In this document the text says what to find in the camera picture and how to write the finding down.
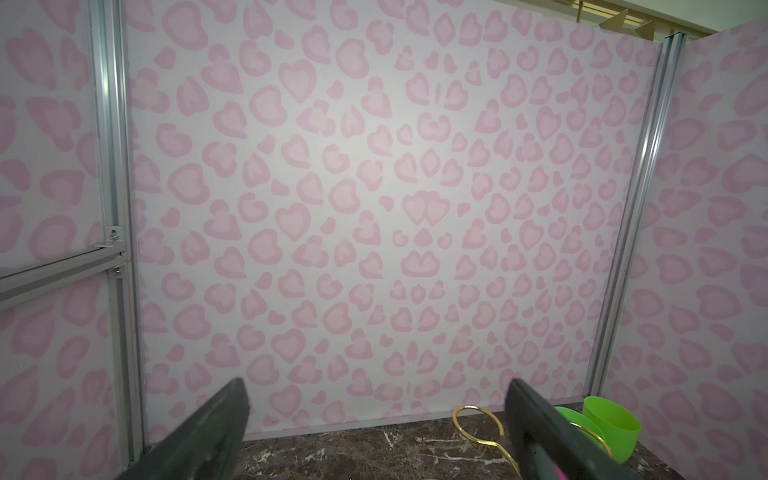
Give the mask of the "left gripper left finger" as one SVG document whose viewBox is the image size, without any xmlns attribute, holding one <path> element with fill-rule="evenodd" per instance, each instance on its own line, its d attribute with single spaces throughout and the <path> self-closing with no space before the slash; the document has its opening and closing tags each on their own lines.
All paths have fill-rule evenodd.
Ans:
<svg viewBox="0 0 768 480">
<path fill-rule="evenodd" d="M 230 479 L 250 413 L 242 379 L 230 380 L 121 479 Z"/>
</svg>

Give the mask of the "green wine glass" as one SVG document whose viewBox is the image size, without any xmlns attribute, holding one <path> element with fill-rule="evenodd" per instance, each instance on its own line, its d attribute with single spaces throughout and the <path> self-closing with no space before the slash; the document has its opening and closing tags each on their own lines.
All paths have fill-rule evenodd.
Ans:
<svg viewBox="0 0 768 480">
<path fill-rule="evenodd" d="M 609 457 L 613 457 L 610 446 L 605 441 L 605 435 L 600 427 L 592 420 L 576 410 L 556 406 L 555 409 L 577 430 L 583 433 L 593 443 L 600 447 Z"/>
<path fill-rule="evenodd" d="M 620 464 L 627 462 L 643 429 L 640 420 L 621 405 L 597 396 L 584 399 L 583 414 L 602 430 L 602 438 L 615 460 Z"/>
</svg>

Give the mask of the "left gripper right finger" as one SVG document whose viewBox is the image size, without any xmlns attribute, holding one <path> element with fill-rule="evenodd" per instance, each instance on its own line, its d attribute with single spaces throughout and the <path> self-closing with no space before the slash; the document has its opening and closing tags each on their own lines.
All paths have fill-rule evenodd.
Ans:
<svg viewBox="0 0 768 480">
<path fill-rule="evenodd" d="M 505 397 L 511 455 L 524 479 L 634 479 L 524 380 L 513 379 Z"/>
</svg>

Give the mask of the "green wine glass front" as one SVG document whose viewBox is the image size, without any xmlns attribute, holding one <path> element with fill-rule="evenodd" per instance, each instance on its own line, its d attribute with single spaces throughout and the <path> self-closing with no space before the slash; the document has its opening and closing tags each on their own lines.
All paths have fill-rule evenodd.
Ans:
<svg viewBox="0 0 768 480">
<path fill-rule="evenodd" d="M 627 462 L 643 429 L 640 420 L 621 405 L 597 396 L 584 399 L 583 414 L 602 430 L 602 438 L 615 460 L 620 464 Z"/>
</svg>

